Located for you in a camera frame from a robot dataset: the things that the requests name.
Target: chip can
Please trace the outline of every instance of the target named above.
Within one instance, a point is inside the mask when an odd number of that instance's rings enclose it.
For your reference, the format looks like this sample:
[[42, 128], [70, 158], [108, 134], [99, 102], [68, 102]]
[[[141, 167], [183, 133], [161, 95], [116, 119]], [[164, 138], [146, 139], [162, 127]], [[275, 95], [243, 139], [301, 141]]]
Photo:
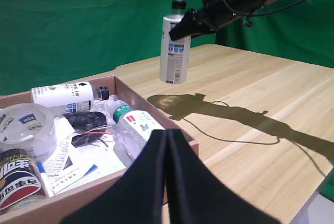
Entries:
[[0, 154], [0, 213], [14, 211], [47, 198], [31, 153], [10, 149]]

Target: brown box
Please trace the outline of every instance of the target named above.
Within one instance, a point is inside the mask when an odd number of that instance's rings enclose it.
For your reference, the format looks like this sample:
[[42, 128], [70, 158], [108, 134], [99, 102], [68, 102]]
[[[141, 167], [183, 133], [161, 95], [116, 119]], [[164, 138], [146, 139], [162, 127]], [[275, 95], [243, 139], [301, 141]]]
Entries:
[[[149, 103], [139, 94], [134, 92], [126, 84], [115, 76], [107, 76], [92, 80], [94, 86], [108, 86], [111, 94], [117, 94], [120, 100], [126, 101], [133, 109], [149, 112], [164, 128], [180, 128], [172, 120], [160, 112], [154, 105]], [[0, 108], [19, 103], [31, 102], [30, 92], [8, 95], [0, 98]], [[198, 154], [198, 142], [187, 132], [182, 130], [191, 148]], [[67, 192], [55, 195], [43, 201], [31, 204], [23, 209], [15, 210], [0, 216], [0, 223], [59, 223], [66, 215], [74, 212], [86, 203], [107, 190], [126, 169], [115, 172], [103, 178], [97, 179], [88, 184], [79, 186]]]

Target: tape roll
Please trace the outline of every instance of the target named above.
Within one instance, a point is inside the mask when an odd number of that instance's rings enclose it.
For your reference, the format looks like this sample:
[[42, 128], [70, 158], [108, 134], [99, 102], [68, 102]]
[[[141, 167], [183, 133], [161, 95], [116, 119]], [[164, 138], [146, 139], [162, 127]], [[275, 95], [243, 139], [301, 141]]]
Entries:
[[12, 105], [0, 111], [0, 151], [20, 148], [44, 162], [57, 146], [53, 113], [34, 103]]

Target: white bottle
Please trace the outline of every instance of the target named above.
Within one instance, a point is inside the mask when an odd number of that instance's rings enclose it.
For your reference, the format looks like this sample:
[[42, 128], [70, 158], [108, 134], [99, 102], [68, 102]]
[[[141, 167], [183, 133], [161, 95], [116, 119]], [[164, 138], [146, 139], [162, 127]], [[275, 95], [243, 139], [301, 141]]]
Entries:
[[179, 23], [185, 13], [186, 2], [173, 0], [172, 13], [163, 17], [160, 80], [170, 84], [180, 84], [187, 78], [191, 36], [172, 41], [169, 32]]
[[148, 112], [133, 110], [125, 101], [109, 106], [109, 115], [117, 124], [117, 133], [132, 160], [140, 154], [154, 129], [164, 129]]
[[50, 108], [54, 116], [89, 111], [96, 101], [109, 98], [108, 87], [95, 88], [89, 82], [35, 87], [30, 91], [31, 101]]

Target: bottle cap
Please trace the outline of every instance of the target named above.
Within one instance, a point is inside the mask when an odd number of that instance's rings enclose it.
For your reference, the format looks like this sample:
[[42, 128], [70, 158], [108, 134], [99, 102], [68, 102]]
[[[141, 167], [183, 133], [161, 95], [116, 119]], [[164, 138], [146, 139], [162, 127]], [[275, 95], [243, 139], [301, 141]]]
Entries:
[[109, 99], [109, 89], [108, 87], [99, 87], [101, 90], [101, 99], [107, 100]]
[[186, 9], [187, 1], [184, 0], [173, 0], [172, 9]]

